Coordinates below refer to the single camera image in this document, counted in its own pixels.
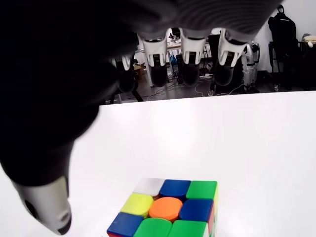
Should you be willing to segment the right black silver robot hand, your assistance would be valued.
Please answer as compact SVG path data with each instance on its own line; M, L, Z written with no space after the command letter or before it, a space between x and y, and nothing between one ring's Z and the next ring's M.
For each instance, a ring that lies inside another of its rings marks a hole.
M102 100L134 87L142 44L155 86L167 82L167 30L181 33L183 82L196 84L205 41L221 28L218 76L229 84L246 44L278 0L3 0L0 164L30 215L57 235L71 221L75 140Z

